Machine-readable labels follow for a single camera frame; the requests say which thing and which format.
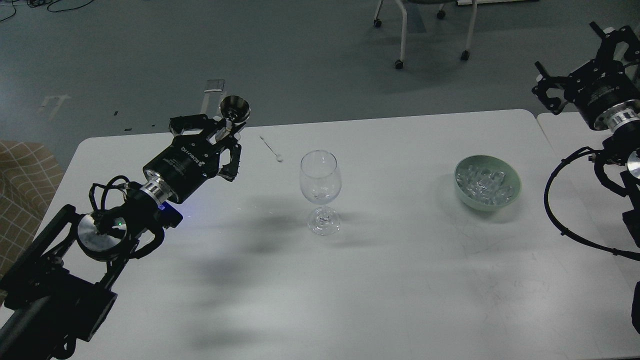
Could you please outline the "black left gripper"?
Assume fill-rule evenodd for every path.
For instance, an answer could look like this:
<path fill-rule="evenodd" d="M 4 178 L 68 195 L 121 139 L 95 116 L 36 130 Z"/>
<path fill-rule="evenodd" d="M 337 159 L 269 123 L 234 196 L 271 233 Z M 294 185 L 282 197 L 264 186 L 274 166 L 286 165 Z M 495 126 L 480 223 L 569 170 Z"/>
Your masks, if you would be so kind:
<path fill-rule="evenodd" d="M 196 135 L 185 132 L 197 131 Z M 168 187 L 167 200 L 182 204 L 207 180 L 220 177 L 233 182 L 238 175 L 243 127 L 223 127 L 220 120 L 206 114 L 176 116 L 169 119 L 173 140 L 142 167 L 149 180 L 157 177 Z M 222 153 L 228 151 L 229 162 L 221 165 Z"/>

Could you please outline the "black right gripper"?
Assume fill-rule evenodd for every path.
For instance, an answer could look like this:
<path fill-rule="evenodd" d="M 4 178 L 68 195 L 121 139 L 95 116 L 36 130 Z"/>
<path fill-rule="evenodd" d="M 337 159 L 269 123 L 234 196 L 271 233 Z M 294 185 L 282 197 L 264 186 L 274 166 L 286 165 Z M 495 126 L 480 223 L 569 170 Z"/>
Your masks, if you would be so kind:
<path fill-rule="evenodd" d="M 639 121 L 639 91 L 617 60 L 617 47 L 626 44 L 622 58 L 637 65 L 640 41 L 628 25 L 609 31 L 596 22 L 589 26 L 601 39 L 595 58 L 566 75 L 551 75 L 541 61 L 535 61 L 538 75 L 531 92 L 554 116 L 570 106 L 578 109 L 590 130 L 617 132 Z"/>

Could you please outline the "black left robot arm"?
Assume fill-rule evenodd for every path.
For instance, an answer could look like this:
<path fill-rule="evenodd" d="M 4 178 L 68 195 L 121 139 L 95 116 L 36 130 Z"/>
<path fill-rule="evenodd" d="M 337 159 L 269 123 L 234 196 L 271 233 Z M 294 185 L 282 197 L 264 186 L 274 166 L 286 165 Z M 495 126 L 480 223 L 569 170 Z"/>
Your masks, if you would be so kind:
<path fill-rule="evenodd" d="M 222 111 L 170 120 L 170 144 L 142 167 L 89 190 L 90 210 L 64 205 L 1 280 L 12 313 L 1 328 L 3 360 L 68 359 L 89 342 L 117 300 L 114 284 L 133 260 L 165 241 L 184 203 L 206 181 L 232 182 L 249 113 Z"/>

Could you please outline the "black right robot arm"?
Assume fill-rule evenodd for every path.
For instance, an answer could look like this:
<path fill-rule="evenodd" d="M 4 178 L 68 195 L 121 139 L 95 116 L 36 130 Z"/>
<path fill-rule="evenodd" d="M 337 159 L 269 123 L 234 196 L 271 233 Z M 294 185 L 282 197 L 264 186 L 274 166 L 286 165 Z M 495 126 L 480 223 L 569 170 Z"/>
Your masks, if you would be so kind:
<path fill-rule="evenodd" d="M 609 135 L 602 141 L 601 148 L 582 146 L 560 160 L 548 177 L 542 203 L 548 219 L 562 236 L 638 262 L 638 251 L 617 249 L 586 239 L 562 223 L 551 208 L 554 180 L 567 166 L 586 157 L 598 183 L 630 202 L 631 208 L 621 214 L 621 219 L 634 244 L 639 244 L 639 88 L 626 72 L 639 64 L 639 37 L 628 25 L 605 29 L 591 22 L 590 28 L 599 38 L 594 58 L 569 74 L 558 76 L 551 75 L 540 62 L 535 62 L 538 76 L 531 91 L 554 116 L 572 104 L 590 130 Z"/>

